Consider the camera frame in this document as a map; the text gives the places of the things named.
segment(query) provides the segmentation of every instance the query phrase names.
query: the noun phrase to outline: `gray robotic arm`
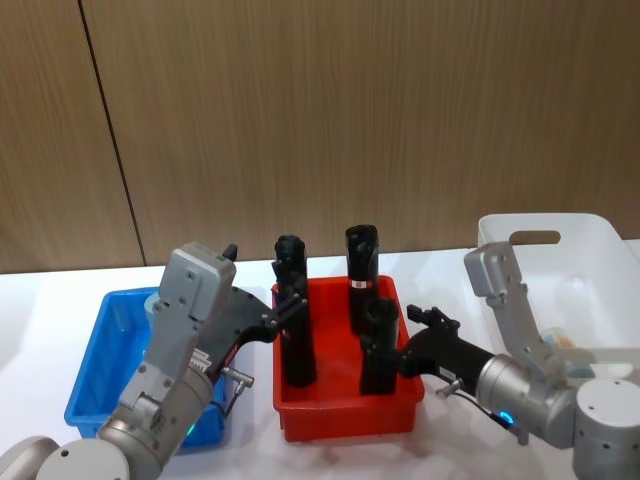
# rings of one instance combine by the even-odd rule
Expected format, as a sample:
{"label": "gray robotic arm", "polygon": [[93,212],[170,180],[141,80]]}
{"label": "gray robotic arm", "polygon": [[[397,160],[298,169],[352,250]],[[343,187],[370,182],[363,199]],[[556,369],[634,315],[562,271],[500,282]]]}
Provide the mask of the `gray robotic arm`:
{"label": "gray robotic arm", "polygon": [[574,448],[580,480],[640,478],[640,387],[613,379],[567,383],[564,361],[538,333],[527,287],[509,243],[490,243],[465,257],[474,292],[486,297],[512,355],[482,369],[478,403],[509,412],[521,443],[529,433],[557,448]]}
{"label": "gray robotic arm", "polygon": [[292,298],[272,311],[232,287],[234,257],[196,243],[174,250],[151,304],[149,348],[98,438],[63,447],[26,439],[0,457],[0,480],[156,479],[221,374],[238,381],[232,402],[251,386],[251,377],[228,366],[238,349],[272,342],[306,302]]}

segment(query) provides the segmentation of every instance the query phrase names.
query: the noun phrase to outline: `black flashlight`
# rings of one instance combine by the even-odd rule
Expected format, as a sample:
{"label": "black flashlight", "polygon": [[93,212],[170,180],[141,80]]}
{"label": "black flashlight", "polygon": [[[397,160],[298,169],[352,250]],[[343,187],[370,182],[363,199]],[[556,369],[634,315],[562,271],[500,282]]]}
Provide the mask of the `black flashlight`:
{"label": "black flashlight", "polygon": [[378,230],[373,225],[357,225],[348,228],[345,237],[351,331],[360,335],[365,304],[378,297]]}
{"label": "black flashlight", "polygon": [[[278,282],[276,305],[299,295],[308,300],[307,255],[305,245],[295,235],[282,235],[275,244],[276,260],[271,265]],[[316,380],[316,359],[313,353],[313,336],[309,303],[302,308],[280,335],[280,352],[287,383],[306,387]]]}
{"label": "black flashlight", "polygon": [[360,393],[381,395],[396,391],[397,368],[386,362],[384,354],[396,350],[398,306],[390,298],[376,298],[365,306],[363,336],[370,339],[363,352]]}

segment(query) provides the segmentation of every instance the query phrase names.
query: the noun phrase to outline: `blue plastic bin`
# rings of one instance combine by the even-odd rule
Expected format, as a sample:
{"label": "blue plastic bin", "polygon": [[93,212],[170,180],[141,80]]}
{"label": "blue plastic bin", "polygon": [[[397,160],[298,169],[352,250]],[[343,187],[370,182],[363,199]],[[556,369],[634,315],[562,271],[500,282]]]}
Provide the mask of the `blue plastic bin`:
{"label": "blue plastic bin", "polygon": [[[144,356],[151,337],[144,302],[156,291],[157,288],[138,288],[111,292],[102,300],[64,412],[67,424],[77,427],[83,438],[96,436]],[[226,403],[223,377],[215,386],[214,400]],[[223,433],[222,414],[209,405],[182,443],[182,449],[215,445]]]}

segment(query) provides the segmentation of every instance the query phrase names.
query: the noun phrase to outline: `blue led light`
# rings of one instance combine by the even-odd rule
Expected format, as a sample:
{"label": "blue led light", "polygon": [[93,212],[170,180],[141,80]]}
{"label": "blue led light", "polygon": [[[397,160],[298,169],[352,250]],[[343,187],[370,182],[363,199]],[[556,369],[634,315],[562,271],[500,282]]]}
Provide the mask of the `blue led light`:
{"label": "blue led light", "polygon": [[507,422],[509,425],[513,425],[514,423],[516,423],[516,421],[513,419],[513,416],[506,410],[500,410],[500,413],[498,413],[498,416],[501,419],[503,419],[505,422]]}

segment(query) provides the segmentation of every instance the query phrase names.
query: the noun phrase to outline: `white label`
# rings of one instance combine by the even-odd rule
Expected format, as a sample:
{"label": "white label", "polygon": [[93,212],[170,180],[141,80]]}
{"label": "white label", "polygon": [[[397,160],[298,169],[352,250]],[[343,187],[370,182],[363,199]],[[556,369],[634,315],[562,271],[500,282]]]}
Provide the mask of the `white label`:
{"label": "white label", "polygon": [[204,372],[211,366],[211,362],[209,361],[209,354],[203,352],[202,350],[194,348],[193,355],[191,355],[191,361],[189,362],[189,364],[192,367]]}
{"label": "white label", "polygon": [[351,280],[352,288],[371,288],[373,286],[373,282],[371,280]]}
{"label": "white label", "polygon": [[442,375],[445,378],[448,378],[452,382],[455,382],[457,380],[455,373],[450,372],[449,370],[443,367],[440,367],[440,375]]}

